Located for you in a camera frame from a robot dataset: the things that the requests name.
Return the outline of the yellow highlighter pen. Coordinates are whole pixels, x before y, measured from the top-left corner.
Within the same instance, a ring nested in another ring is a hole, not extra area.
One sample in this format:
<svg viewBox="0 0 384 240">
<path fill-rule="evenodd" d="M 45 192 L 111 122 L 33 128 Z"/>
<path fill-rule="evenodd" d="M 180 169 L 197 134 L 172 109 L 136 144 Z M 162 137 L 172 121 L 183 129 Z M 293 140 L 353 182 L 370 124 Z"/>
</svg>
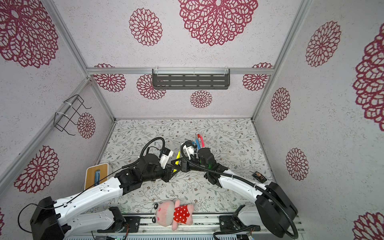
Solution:
<svg viewBox="0 0 384 240">
<path fill-rule="evenodd" d="M 175 171 L 178 171 L 179 170 L 179 168 L 181 167 L 181 164 L 180 164 L 180 157 L 181 157 L 181 152 L 179 151 L 178 152 L 178 155 L 177 155 L 177 159 L 176 160 L 174 160 L 174 161 L 172 161 L 172 163 L 173 163 L 173 166 L 174 166 L 174 172 Z"/>
</svg>

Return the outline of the pink highlighter pen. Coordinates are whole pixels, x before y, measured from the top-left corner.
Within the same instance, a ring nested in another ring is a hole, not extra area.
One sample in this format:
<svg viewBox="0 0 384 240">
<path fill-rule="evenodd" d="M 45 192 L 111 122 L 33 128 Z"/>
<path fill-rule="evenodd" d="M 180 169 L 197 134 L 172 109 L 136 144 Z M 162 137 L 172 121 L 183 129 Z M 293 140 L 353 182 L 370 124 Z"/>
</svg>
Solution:
<svg viewBox="0 0 384 240">
<path fill-rule="evenodd" d="M 205 147 L 205 144 L 204 144 L 204 140 L 203 140 L 203 137 L 201 136 L 201 135 L 198 135 L 198 137 L 199 137 L 199 140 L 200 140 L 200 145 L 201 145 L 201 147 L 202 148 L 204 148 Z"/>
</svg>

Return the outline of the blue highlighter pen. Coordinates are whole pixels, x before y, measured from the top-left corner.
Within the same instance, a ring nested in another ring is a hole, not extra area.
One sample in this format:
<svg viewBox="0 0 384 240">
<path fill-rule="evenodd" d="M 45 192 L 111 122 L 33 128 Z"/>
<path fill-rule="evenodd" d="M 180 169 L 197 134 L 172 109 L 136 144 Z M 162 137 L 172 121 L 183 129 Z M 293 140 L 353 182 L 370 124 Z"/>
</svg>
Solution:
<svg viewBox="0 0 384 240">
<path fill-rule="evenodd" d="M 201 145 L 200 145 L 199 138 L 196 138 L 196 145 L 197 145 L 197 149 L 200 150 L 201 149 Z"/>
</svg>

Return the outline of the white red-tip marker pen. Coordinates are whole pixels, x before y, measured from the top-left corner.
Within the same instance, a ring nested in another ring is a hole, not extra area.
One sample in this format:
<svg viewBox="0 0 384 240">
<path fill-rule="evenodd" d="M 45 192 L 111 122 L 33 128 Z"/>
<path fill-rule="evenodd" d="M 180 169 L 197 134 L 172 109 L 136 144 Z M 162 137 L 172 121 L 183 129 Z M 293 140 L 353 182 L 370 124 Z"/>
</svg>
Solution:
<svg viewBox="0 0 384 240">
<path fill-rule="evenodd" d="M 201 135 L 200 135 L 200 134 L 197 134 L 197 137 L 198 137 L 198 141 L 199 141 L 200 148 L 203 148 L 203 147 L 204 147 L 204 143 L 203 143 L 203 140 L 202 140 Z"/>
</svg>

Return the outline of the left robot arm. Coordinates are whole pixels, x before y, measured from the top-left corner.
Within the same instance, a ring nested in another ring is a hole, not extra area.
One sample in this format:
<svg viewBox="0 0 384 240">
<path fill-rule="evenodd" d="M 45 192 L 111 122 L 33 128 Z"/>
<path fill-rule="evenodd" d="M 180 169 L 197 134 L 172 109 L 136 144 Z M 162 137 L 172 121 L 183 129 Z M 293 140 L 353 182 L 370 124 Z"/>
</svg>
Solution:
<svg viewBox="0 0 384 240">
<path fill-rule="evenodd" d="M 79 194 L 55 201 L 51 197 L 42 199 L 35 205 L 30 234 L 34 240 L 63 240 L 78 233 L 115 233 L 123 230 L 127 222 L 118 207 L 93 214 L 85 212 L 139 189 L 144 182 L 157 179 L 168 182 L 181 169 L 179 160 L 169 161 L 169 158 L 147 154 L 113 172 L 105 182 Z"/>
</svg>

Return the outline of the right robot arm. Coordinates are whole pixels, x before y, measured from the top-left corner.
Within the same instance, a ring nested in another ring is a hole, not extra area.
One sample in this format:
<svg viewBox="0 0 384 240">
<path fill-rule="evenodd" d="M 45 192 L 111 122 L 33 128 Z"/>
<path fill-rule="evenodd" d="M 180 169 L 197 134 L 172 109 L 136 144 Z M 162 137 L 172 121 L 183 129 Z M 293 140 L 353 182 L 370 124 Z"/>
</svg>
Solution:
<svg viewBox="0 0 384 240">
<path fill-rule="evenodd" d="M 184 173 L 203 172 L 210 184 L 233 191 L 252 203 L 238 207 L 231 216 L 230 224 L 233 227 L 227 231 L 229 234 L 252 232 L 265 227 L 278 238 L 299 238 L 299 230 L 294 222 L 298 210 L 278 184 L 271 182 L 266 185 L 245 179 L 218 163 L 209 148 L 198 148 L 191 141 L 184 142 L 179 153 L 170 163 L 175 169 Z"/>
</svg>

